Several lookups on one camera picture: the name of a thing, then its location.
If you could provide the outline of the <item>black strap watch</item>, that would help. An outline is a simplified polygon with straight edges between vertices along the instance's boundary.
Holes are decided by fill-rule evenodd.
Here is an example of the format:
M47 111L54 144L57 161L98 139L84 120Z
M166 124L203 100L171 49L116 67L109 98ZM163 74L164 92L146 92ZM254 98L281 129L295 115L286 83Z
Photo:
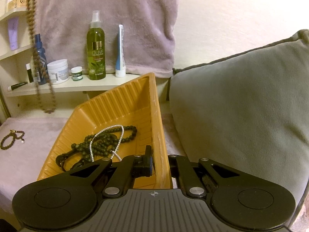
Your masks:
M63 171L80 168L91 162L90 151L85 147L75 147L56 157L56 165Z

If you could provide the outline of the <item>orange plastic tray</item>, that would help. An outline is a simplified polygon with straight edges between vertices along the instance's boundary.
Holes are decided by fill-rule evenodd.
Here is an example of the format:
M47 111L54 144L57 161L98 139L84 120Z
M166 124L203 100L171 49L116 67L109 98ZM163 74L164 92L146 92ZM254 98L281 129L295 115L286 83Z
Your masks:
M165 145L155 75L148 73L77 106L57 137L39 174L45 179L63 171L58 155L75 147L89 149L91 138L110 128L101 142L94 142L94 159L107 155L113 162L143 154L152 147L153 173L135 180L138 189L170 189L172 179Z

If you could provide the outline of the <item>grey-green cushion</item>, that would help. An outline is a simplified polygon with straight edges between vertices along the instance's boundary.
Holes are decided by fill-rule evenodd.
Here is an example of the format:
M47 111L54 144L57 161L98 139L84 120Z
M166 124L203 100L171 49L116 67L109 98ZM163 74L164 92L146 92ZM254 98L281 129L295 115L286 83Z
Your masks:
M191 161L207 157L308 195L308 30L175 69L170 110Z

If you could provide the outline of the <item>white blue tube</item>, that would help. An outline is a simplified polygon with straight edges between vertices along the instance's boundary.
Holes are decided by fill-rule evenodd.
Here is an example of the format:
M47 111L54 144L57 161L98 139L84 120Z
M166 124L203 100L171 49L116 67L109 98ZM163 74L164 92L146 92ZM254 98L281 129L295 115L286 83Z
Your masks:
M115 75L117 78L123 78L126 76L126 64L124 59L124 27L122 24L118 25L118 48L117 48L117 60L115 66Z

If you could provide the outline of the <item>green olive spray bottle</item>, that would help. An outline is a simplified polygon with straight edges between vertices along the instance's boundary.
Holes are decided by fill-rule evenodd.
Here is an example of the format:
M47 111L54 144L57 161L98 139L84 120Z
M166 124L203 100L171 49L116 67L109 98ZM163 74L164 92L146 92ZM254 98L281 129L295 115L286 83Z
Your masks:
M86 36L87 65L90 80L101 80L106 77L105 33L101 26L100 11L94 10Z

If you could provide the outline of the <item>small green-label jar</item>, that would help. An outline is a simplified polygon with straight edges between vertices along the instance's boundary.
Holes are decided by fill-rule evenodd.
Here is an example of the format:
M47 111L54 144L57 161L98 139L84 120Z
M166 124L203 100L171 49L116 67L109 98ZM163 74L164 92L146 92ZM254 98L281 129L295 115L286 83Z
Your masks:
M73 67L71 69L71 74L74 82L80 81L83 79L83 68L81 66Z

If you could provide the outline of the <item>white cream jar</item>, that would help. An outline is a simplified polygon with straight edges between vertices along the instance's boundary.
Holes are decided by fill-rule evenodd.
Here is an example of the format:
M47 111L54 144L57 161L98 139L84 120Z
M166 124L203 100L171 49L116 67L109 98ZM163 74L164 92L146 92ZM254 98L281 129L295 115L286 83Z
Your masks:
M52 84L60 84L69 79L67 59L52 61L47 64L48 75Z

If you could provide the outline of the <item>white corner shelf unit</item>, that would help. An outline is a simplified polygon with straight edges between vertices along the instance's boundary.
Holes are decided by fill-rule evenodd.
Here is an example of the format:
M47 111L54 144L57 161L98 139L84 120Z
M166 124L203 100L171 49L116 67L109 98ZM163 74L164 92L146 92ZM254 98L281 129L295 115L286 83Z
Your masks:
M36 0L27 0L25 8L13 9L1 15L1 105L7 117L17 117L25 110L34 109L43 113L55 112L57 107L64 107L78 101L74 96L77 92L108 91L138 78L134 74L126 74L117 78L114 74L107 74L102 80L90 80L88 75L74 82L72 77L66 82L52 84L50 79L44 85L36 80L35 68L39 68L38 53L35 50L35 13ZM18 49L11 51L9 46L7 21L19 17ZM33 83L29 83L26 64L30 63ZM14 91L9 92L10 85L28 82Z

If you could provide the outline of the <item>blue spray bottle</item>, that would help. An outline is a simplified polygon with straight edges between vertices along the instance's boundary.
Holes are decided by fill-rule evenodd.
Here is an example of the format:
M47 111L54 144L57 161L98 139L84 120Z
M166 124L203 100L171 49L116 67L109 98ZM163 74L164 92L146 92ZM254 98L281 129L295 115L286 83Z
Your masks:
M35 68L36 80L39 85L44 85L48 82L49 79L46 51L45 48L43 47L40 34L36 34L34 36L34 40L35 40L35 50L38 53L39 64L40 64L39 68Z

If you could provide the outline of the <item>small black white bottle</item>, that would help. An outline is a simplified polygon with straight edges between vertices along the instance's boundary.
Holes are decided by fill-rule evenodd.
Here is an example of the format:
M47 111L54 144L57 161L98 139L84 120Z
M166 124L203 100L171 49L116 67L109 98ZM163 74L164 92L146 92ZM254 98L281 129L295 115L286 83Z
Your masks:
M32 69L31 69L30 63L26 64L26 70L27 70L27 75L28 75L29 83L33 83L34 82L34 78L32 76Z

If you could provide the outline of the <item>black pen tube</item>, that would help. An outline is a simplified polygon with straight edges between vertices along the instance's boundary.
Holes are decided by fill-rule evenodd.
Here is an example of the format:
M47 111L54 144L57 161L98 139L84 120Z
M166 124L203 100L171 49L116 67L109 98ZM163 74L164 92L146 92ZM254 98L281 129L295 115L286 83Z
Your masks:
M11 91L14 91L14 90L16 90L16 89L18 89L18 88L20 88L20 87L22 87L22 86L25 86L25 85L27 85L28 84L28 82L26 81L26 82L20 82L20 83L17 83L17 84L13 84L13 85L10 85L8 88L7 88L7 90L9 91L9 92L11 92Z

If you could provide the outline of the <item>mauve fleece blanket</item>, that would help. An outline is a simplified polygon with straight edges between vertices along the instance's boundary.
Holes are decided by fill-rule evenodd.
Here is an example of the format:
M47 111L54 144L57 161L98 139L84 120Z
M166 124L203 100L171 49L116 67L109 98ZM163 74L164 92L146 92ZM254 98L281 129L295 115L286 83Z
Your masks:
M86 69L86 35L92 13L98 10L108 73L115 71L118 27L123 25L127 72L169 78L178 7L179 0L37 0L36 29L48 62L67 59L71 67Z

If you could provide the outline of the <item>purple tube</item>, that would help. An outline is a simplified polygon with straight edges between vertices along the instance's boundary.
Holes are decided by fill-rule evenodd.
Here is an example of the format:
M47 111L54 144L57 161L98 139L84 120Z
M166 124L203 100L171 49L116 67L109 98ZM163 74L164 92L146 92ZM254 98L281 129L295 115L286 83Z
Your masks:
M18 49L18 23L19 17L10 18L7 21L9 46L11 51Z

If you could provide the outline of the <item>small cardboard box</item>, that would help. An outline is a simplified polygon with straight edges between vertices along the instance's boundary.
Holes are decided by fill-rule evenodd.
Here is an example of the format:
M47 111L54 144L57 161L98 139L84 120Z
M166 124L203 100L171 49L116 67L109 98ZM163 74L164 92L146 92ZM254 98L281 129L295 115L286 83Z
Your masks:
M27 6L27 0L7 0L6 12L13 9L25 8Z

